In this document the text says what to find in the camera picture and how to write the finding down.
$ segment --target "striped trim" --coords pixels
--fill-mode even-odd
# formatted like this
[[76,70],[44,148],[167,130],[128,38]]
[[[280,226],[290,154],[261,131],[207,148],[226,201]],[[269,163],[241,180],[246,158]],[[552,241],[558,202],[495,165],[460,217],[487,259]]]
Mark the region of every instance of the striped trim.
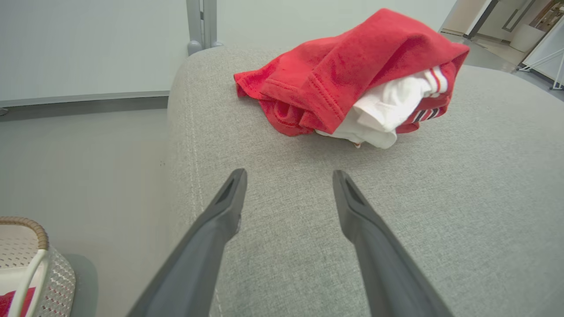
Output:
[[444,112],[441,108],[434,108],[429,110],[419,110],[418,112],[415,112],[413,114],[415,115],[415,117],[411,123],[437,118],[443,115]]
[[417,114],[417,116],[415,117],[415,119],[413,119],[413,123],[415,122],[419,122],[421,120],[421,118],[423,117],[423,115],[425,114],[427,110],[421,110],[419,111],[419,113]]
[[423,75],[425,75],[427,82],[431,85],[431,91],[428,92],[429,95],[427,95],[426,97],[435,97],[434,95],[439,91],[439,81],[437,77],[433,75],[431,69],[426,69],[425,71],[423,71]]
[[439,113],[439,108],[435,108],[431,110],[431,115],[427,118],[427,120],[434,118]]
[[433,77],[437,80],[437,85],[439,86],[438,92],[440,94],[446,93],[448,89],[448,81],[447,78],[443,75],[443,72],[440,71],[440,67],[435,66],[431,69],[431,73]]

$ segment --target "metal frame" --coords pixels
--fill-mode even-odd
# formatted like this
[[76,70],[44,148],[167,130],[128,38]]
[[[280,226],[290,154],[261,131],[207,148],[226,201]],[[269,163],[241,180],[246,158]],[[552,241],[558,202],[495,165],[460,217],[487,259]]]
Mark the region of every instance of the metal frame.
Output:
[[203,8],[200,7],[200,0],[186,0],[190,32],[188,55],[223,46],[221,42],[217,41],[217,0],[203,0],[202,4]]
[[554,83],[552,84],[552,87],[550,87],[549,89],[551,90],[563,90],[564,88],[562,87],[562,84],[558,82],[558,79],[560,78],[560,72],[562,71],[562,65],[564,65],[564,49],[560,49],[544,58],[539,59],[538,61],[532,63],[529,66],[525,66],[523,68],[518,68],[518,71],[521,72],[530,72],[531,69],[537,67],[540,64],[544,64],[546,62],[548,62],[549,60],[555,58],[557,55],[562,54],[562,58],[560,59],[560,66],[558,67],[558,73],[556,73],[556,78],[554,79]]

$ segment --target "gray floor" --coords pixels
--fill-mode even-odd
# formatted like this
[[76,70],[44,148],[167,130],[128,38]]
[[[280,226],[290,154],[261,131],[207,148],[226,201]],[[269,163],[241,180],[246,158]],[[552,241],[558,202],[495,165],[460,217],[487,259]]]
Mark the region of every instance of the gray floor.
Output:
[[[515,65],[459,36],[466,64]],[[549,83],[517,73],[547,93]],[[0,117],[0,215],[43,224],[77,275],[73,316],[123,316],[169,252],[166,98],[27,106]]]
[[551,94],[556,98],[564,101],[564,91],[549,90],[549,87],[552,86],[553,82],[548,82],[532,73],[517,72],[516,71],[517,65],[514,65],[504,60],[503,58],[495,55],[494,53],[488,51],[487,49],[481,47],[480,45],[468,41],[462,36],[457,36],[448,33],[441,33],[441,34],[444,35],[446,38],[450,39],[452,42],[462,43],[470,47],[470,54],[464,61],[464,64],[477,66],[477,67],[490,68],[490,69],[497,69],[499,71],[512,73],[515,76],[522,78],[543,90],[546,90],[548,94]]

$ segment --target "clothing pile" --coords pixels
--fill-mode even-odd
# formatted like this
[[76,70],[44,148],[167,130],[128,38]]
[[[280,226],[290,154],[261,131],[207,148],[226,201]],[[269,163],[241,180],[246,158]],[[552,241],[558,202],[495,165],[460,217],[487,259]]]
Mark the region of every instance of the clothing pile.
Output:
[[[29,309],[29,305],[31,305],[32,303],[34,292],[35,292],[35,287],[28,288],[28,292],[25,294],[24,302],[21,307],[20,317],[26,316]],[[15,294],[16,291],[13,291],[0,296],[0,317],[8,317],[8,313],[10,312],[10,306],[12,305],[12,299],[14,299]]]
[[469,48],[381,9],[340,36],[305,42],[256,71],[235,74],[270,124],[389,148],[397,133],[447,112]]

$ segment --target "laundry basket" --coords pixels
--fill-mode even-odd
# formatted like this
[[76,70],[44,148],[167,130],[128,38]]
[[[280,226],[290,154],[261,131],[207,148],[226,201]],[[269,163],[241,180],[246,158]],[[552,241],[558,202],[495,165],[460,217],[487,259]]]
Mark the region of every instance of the laundry basket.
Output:
[[[20,317],[24,305],[26,317],[69,316],[75,282],[69,262],[49,245],[39,223],[0,217],[0,296],[16,291],[8,317]],[[35,290],[29,301],[31,288]]]

